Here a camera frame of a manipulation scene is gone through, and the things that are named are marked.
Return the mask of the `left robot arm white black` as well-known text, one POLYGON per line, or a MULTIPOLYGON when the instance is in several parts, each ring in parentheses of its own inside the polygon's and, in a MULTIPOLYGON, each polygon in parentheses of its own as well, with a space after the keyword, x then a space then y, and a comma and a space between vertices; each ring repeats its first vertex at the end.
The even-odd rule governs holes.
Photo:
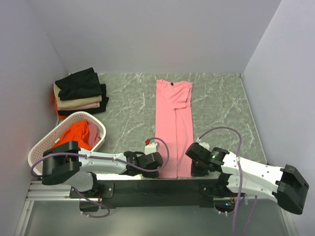
POLYGON ((43 157, 42 184, 66 183, 80 192, 98 190, 96 173, 156 178, 163 166, 157 151, 108 154, 80 148, 76 141, 47 150, 43 157))

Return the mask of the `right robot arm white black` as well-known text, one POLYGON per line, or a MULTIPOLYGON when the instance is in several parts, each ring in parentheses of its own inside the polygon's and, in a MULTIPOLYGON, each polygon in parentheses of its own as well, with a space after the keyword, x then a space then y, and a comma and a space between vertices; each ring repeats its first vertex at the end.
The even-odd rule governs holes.
POLYGON ((309 184, 294 166, 261 164, 219 147, 209 151, 198 143, 193 143, 186 155, 203 171, 220 173, 213 186, 201 188, 203 195, 215 198, 237 193, 253 195, 274 201, 290 213, 303 213, 309 184))

